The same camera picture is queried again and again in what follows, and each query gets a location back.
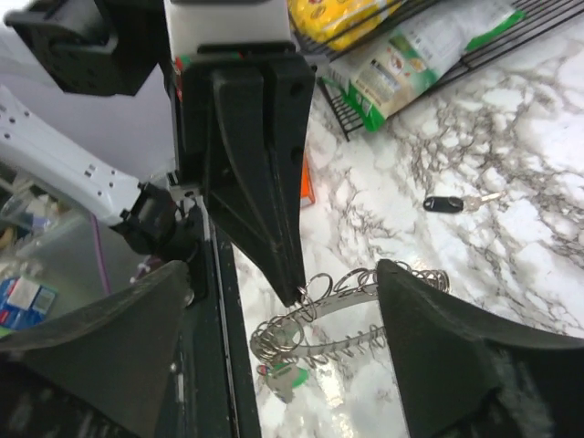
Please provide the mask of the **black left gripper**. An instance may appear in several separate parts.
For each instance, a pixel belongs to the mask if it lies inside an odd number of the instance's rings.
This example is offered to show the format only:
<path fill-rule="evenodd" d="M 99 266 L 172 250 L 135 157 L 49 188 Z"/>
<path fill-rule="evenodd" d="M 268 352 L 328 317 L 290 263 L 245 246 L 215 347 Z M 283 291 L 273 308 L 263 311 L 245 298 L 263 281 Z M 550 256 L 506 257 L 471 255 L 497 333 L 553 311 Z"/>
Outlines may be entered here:
<path fill-rule="evenodd" d="M 305 285 L 300 189 L 315 73 L 289 41 L 202 46 L 174 67 L 179 180 L 199 188 L 291 306 Z"/>

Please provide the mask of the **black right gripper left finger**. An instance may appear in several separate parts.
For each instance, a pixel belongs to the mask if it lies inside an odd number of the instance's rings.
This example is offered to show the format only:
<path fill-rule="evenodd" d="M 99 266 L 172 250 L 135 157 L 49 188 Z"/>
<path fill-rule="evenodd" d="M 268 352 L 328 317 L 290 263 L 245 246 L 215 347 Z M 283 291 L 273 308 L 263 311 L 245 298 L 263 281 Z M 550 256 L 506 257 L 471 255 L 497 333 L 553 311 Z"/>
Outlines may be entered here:
<path fill-rule="evenodd" d="M 171 262 L 110 297 L 1 339 L 4 437 L 152 437 L 188 294 Z"/>

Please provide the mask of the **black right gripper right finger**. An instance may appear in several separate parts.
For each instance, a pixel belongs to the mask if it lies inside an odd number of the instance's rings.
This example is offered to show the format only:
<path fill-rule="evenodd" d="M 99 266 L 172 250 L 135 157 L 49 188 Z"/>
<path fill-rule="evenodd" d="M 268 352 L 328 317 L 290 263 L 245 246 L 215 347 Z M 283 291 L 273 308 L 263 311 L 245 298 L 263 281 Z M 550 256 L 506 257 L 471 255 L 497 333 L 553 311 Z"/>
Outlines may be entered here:
<path fill-rule="evenodd" d="M 376 270 L 411 437 L 582 436 L 582 339 L 500 318 L 391 260 Z"/>

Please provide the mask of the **metal numbered key ring disc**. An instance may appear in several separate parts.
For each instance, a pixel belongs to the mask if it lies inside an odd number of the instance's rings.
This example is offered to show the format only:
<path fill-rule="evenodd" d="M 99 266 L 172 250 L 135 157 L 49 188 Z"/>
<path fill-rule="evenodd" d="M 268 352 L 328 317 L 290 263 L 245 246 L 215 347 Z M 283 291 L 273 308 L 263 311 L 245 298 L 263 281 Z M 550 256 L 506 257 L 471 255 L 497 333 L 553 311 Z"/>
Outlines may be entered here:
<path fill-rule="evenodd" d="M 299 363 L 315 368 L 343 356 L 353 357 L 370 349 L 386 346 L 383 323 L 349 324 L 349 331 L 337 337 L 316 335 L 327 320 L 339 322 L 352 310 L 372 307 L 378 301 L 378 279 L 374 268 L 356 268 L 338 280 L 329 274 L 314 275 L 299 289 L 300 302 L 284 314 L 260 323 L 253 331 L 249 346 L 265 365 Z"/>

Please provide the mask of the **key with green tag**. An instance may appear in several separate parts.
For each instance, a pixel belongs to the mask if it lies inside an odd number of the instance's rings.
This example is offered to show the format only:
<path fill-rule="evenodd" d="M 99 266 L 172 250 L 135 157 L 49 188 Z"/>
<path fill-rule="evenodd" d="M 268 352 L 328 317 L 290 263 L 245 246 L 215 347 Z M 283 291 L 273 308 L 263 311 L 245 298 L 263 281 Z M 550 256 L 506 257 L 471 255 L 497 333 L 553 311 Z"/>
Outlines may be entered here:
<path fill-rule="evenodd" d="M 294 400 L 294 390 L 308 380 L 308 371 L 295 363 L 262 364 L 256 367 L 256 371 L 283 403 L 291 403 Z"/>

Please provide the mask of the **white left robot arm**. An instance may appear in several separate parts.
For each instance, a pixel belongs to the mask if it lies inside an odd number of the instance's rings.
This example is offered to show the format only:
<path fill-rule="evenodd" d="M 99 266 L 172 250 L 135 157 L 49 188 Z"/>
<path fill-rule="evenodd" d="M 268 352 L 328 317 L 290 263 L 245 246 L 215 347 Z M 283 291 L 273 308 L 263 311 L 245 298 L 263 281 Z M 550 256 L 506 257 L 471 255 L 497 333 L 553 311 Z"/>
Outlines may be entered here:
<path fill-rule="evenodd" d="M 286 306 L 314 86 L 284 1 L 1 4 L 2 162 L 166 261 L 196 237 L 145 174 L 175 162 Z"/>

